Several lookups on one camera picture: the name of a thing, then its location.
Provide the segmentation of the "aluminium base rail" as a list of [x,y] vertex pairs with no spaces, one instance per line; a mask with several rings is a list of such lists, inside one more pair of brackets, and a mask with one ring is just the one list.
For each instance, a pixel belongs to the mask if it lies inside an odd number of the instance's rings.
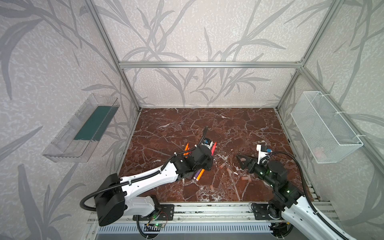
[[[161,214],[160,223],[250,223],[256,221],[281,222],[265,217],[255,218],[251,210],[251,202],[179,202],[165,203],[174,205],[172,213],[167,217]],[[338,215],[331,202],[313,202],[322,213],[333,222],[340,222]],[[123,216],[114,224],[133,224],[133,216]]]

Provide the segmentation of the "purple marker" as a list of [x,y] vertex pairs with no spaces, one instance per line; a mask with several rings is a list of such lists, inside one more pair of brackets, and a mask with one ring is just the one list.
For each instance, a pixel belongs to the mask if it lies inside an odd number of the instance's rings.
[[196,180],[197,177],[199,176],[200,172],[201,172],[201,169],[200,169],[200,170],[197,170],[197,171],[194,173],[193,179]]

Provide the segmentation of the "orange marker far left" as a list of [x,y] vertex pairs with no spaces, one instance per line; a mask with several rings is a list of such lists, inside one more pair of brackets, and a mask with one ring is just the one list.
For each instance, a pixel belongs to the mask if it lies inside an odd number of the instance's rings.
[[185,147],[185,153],[184,153],[184,156],[188,155],[189,153],[187,152],[188,150],[190,149],[189,147],[189,143],[187,143],[186,147]]

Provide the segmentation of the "pink marker upper group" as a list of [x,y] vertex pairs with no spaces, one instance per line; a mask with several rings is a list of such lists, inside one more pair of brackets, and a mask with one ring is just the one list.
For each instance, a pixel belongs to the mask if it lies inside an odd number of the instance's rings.
[[211,154],[212,154],[212,156],[214,155],[214,152],[215,152],[215,150],[216,150],[216,147],[217,147],[217,142],[215,142],[215,143],[213,144],[212,148],[211,148]]

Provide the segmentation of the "orange marker group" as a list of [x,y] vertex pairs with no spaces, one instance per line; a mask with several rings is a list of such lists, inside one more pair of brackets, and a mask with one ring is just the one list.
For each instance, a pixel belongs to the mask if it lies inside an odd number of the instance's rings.
[[195,175],[195,180],[199,181],[203,173],[205,172],[204,169],[201,169],[196,175]]

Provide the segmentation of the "clear plastic wall tray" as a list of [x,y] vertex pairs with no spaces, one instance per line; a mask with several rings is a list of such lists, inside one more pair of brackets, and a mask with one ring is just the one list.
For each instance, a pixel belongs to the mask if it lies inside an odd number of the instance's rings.
[[86,163],[120,107],[117,97],[90,94],[42,155],[54,163]]

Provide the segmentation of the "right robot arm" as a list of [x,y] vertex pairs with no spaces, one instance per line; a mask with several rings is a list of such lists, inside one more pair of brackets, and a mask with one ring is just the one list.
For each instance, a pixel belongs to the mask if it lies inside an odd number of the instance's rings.
[[274,197],[269,201],[267,213],[272,219],[284,219],[309,240],[353,240],[354,238],[332,222],[316,208],[308,193],[307,183],[302,179],[300,190],[288,181],[288,170],[280,161],[268,161],[265,165],[250,156],[237,155],[243,170],[255,174],[272,187]]

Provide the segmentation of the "aluminium frame crossbar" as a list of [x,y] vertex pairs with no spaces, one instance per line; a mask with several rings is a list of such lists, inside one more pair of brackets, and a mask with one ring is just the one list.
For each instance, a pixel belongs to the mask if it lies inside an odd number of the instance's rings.
[[120,62],[120,68],[287,68],[298,69],[300,62]]

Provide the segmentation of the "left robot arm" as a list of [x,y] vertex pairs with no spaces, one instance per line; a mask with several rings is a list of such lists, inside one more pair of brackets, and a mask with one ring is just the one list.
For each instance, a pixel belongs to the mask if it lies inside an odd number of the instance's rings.
[[216,145],[199,144],[190,150],[175,153],[162,166],[141,174],[119,177],[108,176],[100,187],[80,201],[80,208],[96,212],[99,226],[104,227],[124,215],[157,217],[162,206],[156,197],[141,195],[162,185],[192,179],[202,171],[210,171]]

